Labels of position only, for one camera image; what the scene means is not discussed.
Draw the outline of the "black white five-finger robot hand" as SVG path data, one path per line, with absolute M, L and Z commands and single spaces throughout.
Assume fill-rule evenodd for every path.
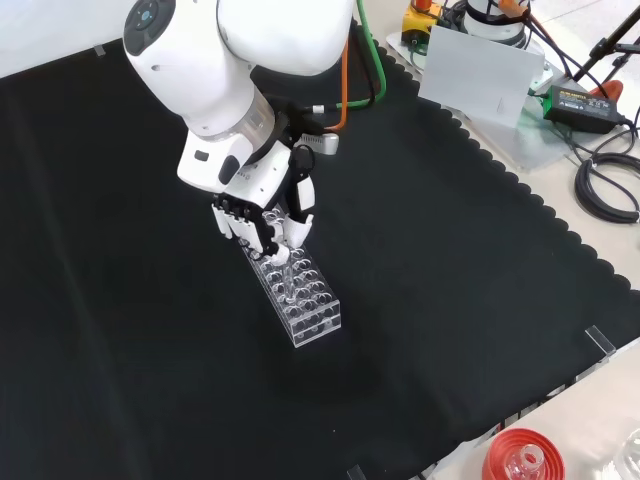
M 276 266 L 285 264 L 313 224 L 315 163 L 309 146 L 288 148 L 276 142 L 261 160 L 242 167 L 226 191 L 213 198 L 221 234 L 243 241 Z

